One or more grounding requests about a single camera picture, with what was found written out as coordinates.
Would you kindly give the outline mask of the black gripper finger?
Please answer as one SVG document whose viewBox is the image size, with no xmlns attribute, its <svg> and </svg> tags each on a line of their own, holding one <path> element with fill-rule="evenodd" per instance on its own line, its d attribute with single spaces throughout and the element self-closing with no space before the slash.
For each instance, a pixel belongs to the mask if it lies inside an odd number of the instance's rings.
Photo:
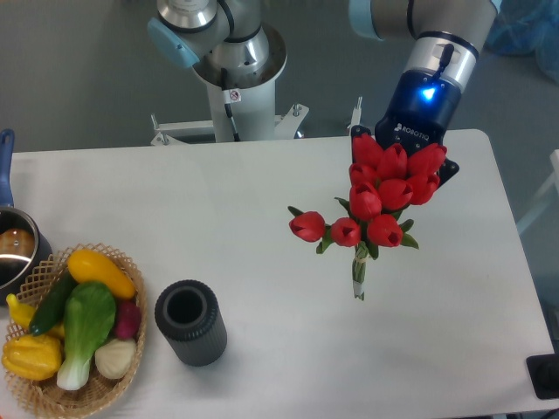
<svg viewBox="0 0 559 419">
<path fill-rule="evenodd" d="M 442 188 L 450 179 L 459 172 L 459 165 L 450 159 L 445 159 L 439 168 L 437 175 L 439 178 L 439 188 Z"/>
<path fill-rule="evenodd" d="M 353 150 L 366 150 L 371 142 L 370 130 L 363 126 L 352 126 L 350 130 Z"/>
</svg>

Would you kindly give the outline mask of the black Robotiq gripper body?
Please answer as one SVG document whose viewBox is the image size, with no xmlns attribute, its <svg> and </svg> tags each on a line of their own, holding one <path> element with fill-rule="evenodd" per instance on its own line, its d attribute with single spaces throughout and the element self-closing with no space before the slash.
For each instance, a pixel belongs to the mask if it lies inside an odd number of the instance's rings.
<svg viewBox="0 0 559 419">
<path fill-rule="evenodd" d="M 446 80 L 416 70 L 403 73 L 385 115 L 376 123 L 377 143 L 384 149 L 399 144 L 408 153 L 441 145 L 461 96 Z"/>
</svg>

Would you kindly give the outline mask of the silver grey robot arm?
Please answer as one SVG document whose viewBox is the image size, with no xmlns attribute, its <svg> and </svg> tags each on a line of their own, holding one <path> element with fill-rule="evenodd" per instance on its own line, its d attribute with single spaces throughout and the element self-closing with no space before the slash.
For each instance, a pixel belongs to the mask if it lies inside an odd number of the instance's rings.
<svg viewBox="0 0 559 419">
<path fill-rule="evenodd" d="M 148 35 L 169 61 L 206 85 L 219 142 L 295 136 L 303 112 L 275 113 L 275 82 L 285 68 L 281 35 L 261 20 L 257 1 L 160 1 Z M 409 154 L 441 144 L 500 12 L 497 1 L 352 1 L 355 33 L 415 44 L 374 136 Z"/>
</svg>

